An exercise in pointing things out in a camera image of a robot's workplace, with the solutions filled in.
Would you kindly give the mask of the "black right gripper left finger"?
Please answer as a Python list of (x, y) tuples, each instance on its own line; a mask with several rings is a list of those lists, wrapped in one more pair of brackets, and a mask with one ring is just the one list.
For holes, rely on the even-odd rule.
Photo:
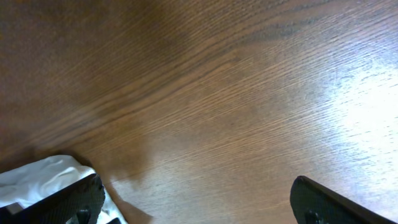
[(2, 207), (1, 223), (96, 224), (104, 200), (100, 176), (91, 174), (27, 208), (18, 203)]

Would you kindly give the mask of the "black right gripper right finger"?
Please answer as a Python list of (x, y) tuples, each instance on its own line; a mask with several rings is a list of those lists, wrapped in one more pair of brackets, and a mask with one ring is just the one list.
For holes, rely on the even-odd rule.
[(298, 224), (396, 224), (304, 175), (292, 184), (290, 205)]

